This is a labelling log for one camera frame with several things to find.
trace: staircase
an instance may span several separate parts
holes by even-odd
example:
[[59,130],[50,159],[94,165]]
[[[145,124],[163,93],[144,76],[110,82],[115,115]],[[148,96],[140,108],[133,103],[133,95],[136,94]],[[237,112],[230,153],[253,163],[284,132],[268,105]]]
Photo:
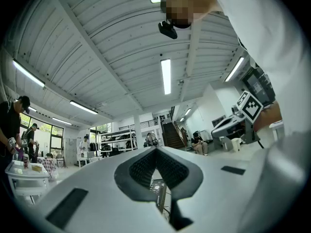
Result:
[[170,123],[163,124],[164,133],[166,136],[167,146],[174,148],[174,149],[180,149],[184,148],[185,145],[180,139],[174,125]]

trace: black shirt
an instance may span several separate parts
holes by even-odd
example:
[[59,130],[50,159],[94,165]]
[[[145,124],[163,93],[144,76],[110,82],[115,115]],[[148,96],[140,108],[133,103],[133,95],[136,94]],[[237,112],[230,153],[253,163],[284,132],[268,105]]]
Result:
[[[13,102],[3,102],[0,104],[0,128],[6,138],[16,137],[19,134],[20,115],[14,110]],[[4,154],[5,145],[0,142],[0,152]]]
[[34,140],[34,136],[35,136],[35,132],[32,128],[29,128],[26,132],[26,139],[27,139],[27,142],[28,142],[28,147],[29,148],[33,148],[34,145],[32,143],[30,143],[30,139]]
[[197,144],[199,140],[203,141],[203,139],[199,136],[198,138],[191,138],[191,143]]

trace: camera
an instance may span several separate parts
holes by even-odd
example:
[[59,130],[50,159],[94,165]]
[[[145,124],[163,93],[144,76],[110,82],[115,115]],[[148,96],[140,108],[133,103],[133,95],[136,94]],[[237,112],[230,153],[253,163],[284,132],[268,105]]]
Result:
[[172,24],[168,24],[166,21],[158,24],[160,33],[168,36],[171,39],[177,39],[177,33]]

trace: man in black shirt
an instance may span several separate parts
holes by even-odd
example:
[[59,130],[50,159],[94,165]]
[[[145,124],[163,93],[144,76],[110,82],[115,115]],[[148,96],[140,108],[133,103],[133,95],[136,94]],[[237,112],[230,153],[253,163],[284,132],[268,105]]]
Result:
[[199,136],[197,132],[193,133],[193,138],[191,138],[191,145],[197,153],[207,155],[207,143],[203,142],[203,139]]
[[28,142],[28,155],[29,160],[34,160],[35,157],[35,150],[34,145],[39,146],[37,142],[34,141],[35,138],[35,131],[37,130],[38,125],[36,123],[33,123],[32,126],[26,131],[26,139]]
[[16,143],[21,148],[19,136],[20,115],[26,111],[29,113],[29,97],[19,97],[16,102],[3,102],[0,104],[0,179],[9,189],[9,182],[5,175],[5,169],[10,164],[14,149],[10,147],[9,138],[15,138]]

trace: black rubber pad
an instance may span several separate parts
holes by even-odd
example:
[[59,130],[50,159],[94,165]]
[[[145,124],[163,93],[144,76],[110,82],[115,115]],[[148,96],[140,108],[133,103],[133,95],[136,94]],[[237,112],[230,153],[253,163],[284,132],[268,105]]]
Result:
[[63,230],[87,194],[88,191],[83,189],[73,189],[46,217],[46,220]]

